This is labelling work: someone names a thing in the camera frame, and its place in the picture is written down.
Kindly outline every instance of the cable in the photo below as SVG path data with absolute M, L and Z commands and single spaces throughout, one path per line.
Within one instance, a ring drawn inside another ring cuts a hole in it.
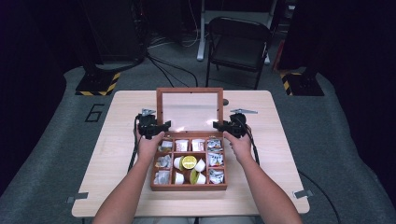
M 129 162 L 128 171 L 131 170 L 132 166 L 134 166 L 134 158 L 136 157 L 137 150 L 139 149 L 139 143 L 142 136 L 140 136 L 139 141 L 137 141 L 137 134 L 136 134 L 136 121 L 139 119 L 139 115 L 134 117 L 134 152 L 132 153 L 131 161 Z
M 324 192 L 324 190 L 314 181 L 312 180 L 308 175 L 306 175 L 305 173 L 303 173 L 301 170 L 297 169 L 298 173 L 300 175 L 302 175 L 303 177 L 307 178 L 309 181 L 311 181 L 312 184 L 314 184 L 319 190 L 320 192 L 326 197 L 327 201 L 329 202 L 330 206 L 332 207 L 332 210 L 335 213 L 335 216 L 337 217 L 337 221 L 338 223 L 341 223 L 341 218 L 338 215 L 337 210 L 335 209 L 334 204 L 332 203 L 332 200 L 330 200 L 330 197 Z
M 166 78 L 168 79 L 168 81 L 171 83 L 171 86 L 172 86 L 172 87 L 174 87 L 174 85 L 172 84 L 172 82 L 171 82 L 171 80 L 169 79 L 169 77 L 165 74 L 167 71 L 164 70 L 162 67 L 160 67 L 157 63 L 162 63 L 162 64 L 165 64 L 165 65 L 171 66 L 171 67 L 173 67 L 173 68 L 179 69 L 179 70 L 181 70 L 181 71 L 183 71 L 183 72 L 186 72 L 186 73 L 192 75 L 192 77 L 193 77 L 194 80 L 195 80 L 195 87 L 198 87 L 198 79 L 197 79 L 197 77 L 196 77 L 196 75 L 195 75 L 194 73 L 192 73 L 192 72 L 190 72 L 190 71 L 186 70 L 185 68 L 182 68 L 182 67 L 180 67 L 180 66 L 178 66 L 178 65 L 175 65 L 175 64 L 166 62 L 166 61 L 164 61 L 164 60 L 162 60 L 162 59 L 159 59 L 159 58 L 156 58 L 156 57 L 153 57 L 153 56 L 151 56 L 149 53 L 147 53 L 146 57 L 147 57 L 149 60 L 151 60 L 151 62 L 152 62 L 154 65 L 156 65 L 156 66 L 163 72 L 163 74 L 166 76 Z M 187 84 L 183 83 L 182 81 L 180 81 L 180 80 L 177 79 L 176 77 L 175 77 L 175 79 L 176 79 L 177 81 L 179 81 L 180 83 L 182 83 L 183 85 L 185 85 L 185 86 L 188 87 Z
M 172 87 L 175 87 L 171 81 L 171 79 L 169 79 L 169 77 L 166 75 L 166 73 L 163 71 L 163 69 L 151 58 L 151 57 L 147 57 L 152 64 L 154 64 L 158 69 L 160 69 L 161 72 L 163 72 L 163 75 L 166 77 L 166 79 L 168 79 L 169 83 L 171 84 Z
M 239 122 L 239 124 L 242 126 L 242 128 L 245 130 L 248 138 L 250 139 L 251 145 L 253 145 L 254 158 L 257 164 L 260 165 L 259 152 L 257 151 L 256 144 L 254 144 L 254 139 L 253 139 L 253 134 L 251 133 L 251 129 L 248 126 L 246 127 L 245 123 L 243 123 L 240 119 L 238 118 L 234 118 L 234 119 L 236 119 Z
M 182 42 L 196 42 L 197 40 L 200 40 L 200 38 L 198 38 L 198 39 L 194 39 L 194 40 L 183 40 Z M 168 45 L 168 44 L 176 44 L 176 42 L 175 41 L 170 41 L 170 42 L 164 42 L 164 43 L 160 43 L 160 44 L 157 44 L 157 45 L 154 45 L 154 46 L 150 46 L 150 47 L 148 47 L 148 49 L 154 49 L 154 48 L 157 48 L 157 47 L 160 47 L 160 46 L 163 46 L 163 45 Z
M 159 64 L 155 63 L 155 65 L 156 65 L 160 70 L 162 70 L 163 72 L 167 73 L 169 76 L 173 77 L 174 79 L 176 79 L 178 82 L 180 82 L 180 83 L 183 84 L 184 86 L 189 87 L 189 85 L 187 85 L 186 83 L 184 83 L 183 81 L 181 81 L 180 79 L 178 79 L 177 77 L 175 77 L 174 75 L 172 75 L 172 73 L 170 73 L 170 72 L 169 72 L 168 70 L 166 70 L 165 68 L 161 67 Z
M 192 42 L 192 44 L 182 45 L 183 47 L 186 47 L 186 48 L 191 47 L 192 45 L 194 45 L 198 41 L 198 36 L 199 36 L 197 22 L 195 20 L 194 13 L 192 12 L 191 0 L 189 0 L 189 6 L 190 6 L 191 16 L 192 16 L 192 19 L 193 19 L 194 25 L 195 25 L 196 37 L 195 37 L 195 40 Z
M 152 48 L 158 47 L 160 45 L 167 44 L 167 43 L 163 43 L 163 41 L 165 39 L 166 39 L 166 37 L 163 37 L 163 36 L 162 37 L 155 37 L 155 38 L 152 37 L 152 39 L 150 40 L 148 49 L 152 49 Z

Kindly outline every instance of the black curtain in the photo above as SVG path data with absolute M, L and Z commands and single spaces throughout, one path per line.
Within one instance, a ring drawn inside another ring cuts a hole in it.
M 334 85 L 359 155 L 394 205 L 395 7 L 393 1 L 299 0 L 279 62 L 296 69 L 319 60 L 318 72 Z M 321 45 L 326 50 L 318 57 Z
M 64 73 L 81 66 L 64 29 L 63 4 L 81 21 L 78 0 L 4 0 L 0 3 L 0 194 L 18 172 L 61 102 Z M 100 61 L 95 45 L 90 54 Z

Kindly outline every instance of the wooden table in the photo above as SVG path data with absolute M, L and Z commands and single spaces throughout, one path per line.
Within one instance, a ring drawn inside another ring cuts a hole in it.
M 303 190 L 290 147 L 269 91 L 224 91 L 230 110 L 258 111 L 246 114 L 259 151 L 261 168 L 290 196 L 299 213 L 307 213 L 306 197 L 296 199 L 293 192 Z M 108 110 L 102 131 L 92 153 L 79 192 L 87 199 L 76 200 L 75 217 L 94 217 L 102 202 L 127 173 L 134 148 L 134 118 L 142 108 L 156 109 L 155 91 L 118 91 Z M 251 196 L 245 175 L 228 142 L 225 143 L 228 188 L 220 191 L 152 191 L 148 171 L 137 217 L 210 217 L 248 216 L 259 212 Z

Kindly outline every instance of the black chair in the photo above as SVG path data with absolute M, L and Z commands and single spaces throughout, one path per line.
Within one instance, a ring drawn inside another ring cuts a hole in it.
M 210 64 L 257 73 L 257 90 L 262 67 L 269 48 L 269 29 L 255 21 L 217 17 L 208 25 L 209 55 L 207 58 L 206 86 L 209 84 Z

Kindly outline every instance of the open box lid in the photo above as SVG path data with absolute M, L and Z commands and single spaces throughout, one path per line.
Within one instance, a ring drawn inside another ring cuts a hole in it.
M 158 88 L 157 123 L 170 132 L 210 131 L 223 122 L 223 88 Z

